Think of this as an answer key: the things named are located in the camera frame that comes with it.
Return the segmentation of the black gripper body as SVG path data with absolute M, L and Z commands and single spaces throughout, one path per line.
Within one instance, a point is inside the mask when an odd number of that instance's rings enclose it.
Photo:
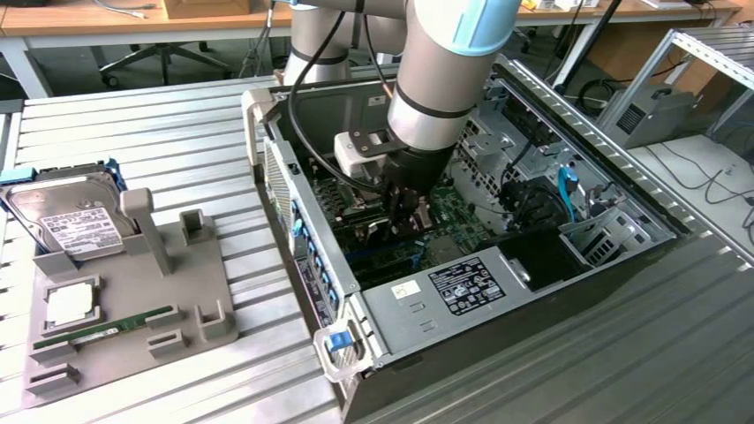
M 388 153 L 383 167 L 387 189 L 396 187 L 420 194 L 428 193 L 440 179 L 454 149 L 406 148 Z

